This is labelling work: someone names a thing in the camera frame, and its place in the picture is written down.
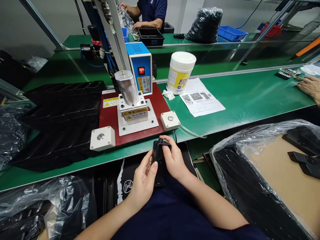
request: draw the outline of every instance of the white start button box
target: white start button box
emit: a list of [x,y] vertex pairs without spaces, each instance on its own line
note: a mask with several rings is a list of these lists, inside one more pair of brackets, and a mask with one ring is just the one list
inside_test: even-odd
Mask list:
[[91,132],[90,149],[103,151],[116,145],[114,129],[110,126],[94,129]]
[[161,113],[161,122],[165,131],[171,131],[180,126],[180,120],[175,111]]

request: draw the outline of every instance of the wet wipes canister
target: wet wipes canister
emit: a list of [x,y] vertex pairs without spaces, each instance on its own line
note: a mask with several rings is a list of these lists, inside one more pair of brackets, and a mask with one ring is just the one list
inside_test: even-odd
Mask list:
[[167,90],[175,95],[183,93],[197,58],[188,52],[171,55]]

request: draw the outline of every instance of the blue plastic bin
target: blue plastic bin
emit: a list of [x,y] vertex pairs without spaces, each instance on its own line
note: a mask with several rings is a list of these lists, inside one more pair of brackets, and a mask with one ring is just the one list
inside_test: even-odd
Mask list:
[[122,34],[123,34],[124,42],[129,42],[128,28],[122,28]]
[[231,26],[220,26],[218,35],[230,40],[231,42],[241,42],[248,33]]

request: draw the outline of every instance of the red press base plate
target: red press base plate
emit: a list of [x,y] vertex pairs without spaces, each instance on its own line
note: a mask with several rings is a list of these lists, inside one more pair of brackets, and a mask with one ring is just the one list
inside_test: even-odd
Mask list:
[[149,128],[136,133],[131,133],[124,136],[119,136],[119,125],[118,125],[118,105],[113,107],[103,108],[103,100],[108,98],[118,97],[119,93],[107,93],[101,95],[101,105],[100,105],[100,121],[99,128],[111,126],[116,135],[116,146],[120,146],[129,142],[140,140],[143,138],[160,135],[164,133],[165,130],[161,123],[161,113],[169,112],[168,105],[164,100],[161,91],[156,83],[152,83],[153,93],[151,95],[145,96],[146,99],[151,101],[154,113],[156,114],[159,126],[154,128]]

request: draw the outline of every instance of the blue control box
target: blue control box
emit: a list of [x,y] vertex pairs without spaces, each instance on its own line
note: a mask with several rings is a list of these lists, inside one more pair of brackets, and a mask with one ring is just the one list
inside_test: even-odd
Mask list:
[[126,43],[131,70],[138,91],[143,95],[152,94],[152,56],[142,42]]

